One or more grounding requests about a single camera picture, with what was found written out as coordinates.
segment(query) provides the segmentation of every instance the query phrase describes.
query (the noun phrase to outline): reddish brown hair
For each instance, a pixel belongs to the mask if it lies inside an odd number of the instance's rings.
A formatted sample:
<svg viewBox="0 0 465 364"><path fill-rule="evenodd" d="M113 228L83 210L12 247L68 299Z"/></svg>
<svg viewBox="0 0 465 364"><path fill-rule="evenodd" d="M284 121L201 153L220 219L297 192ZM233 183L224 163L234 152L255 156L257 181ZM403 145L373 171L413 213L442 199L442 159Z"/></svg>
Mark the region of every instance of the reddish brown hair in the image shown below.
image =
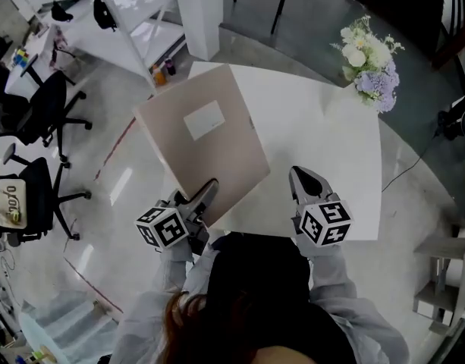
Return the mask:
<svg viewBox="0 0 465 364"><path fill-rule="evenodd" d="M206 295L189 298L187 292L175 294L165 309L166 346L163 364L250 364L257 349L251 344L246 315L250 302L239 298L228 314L211 314L205 310Z"/></svg>

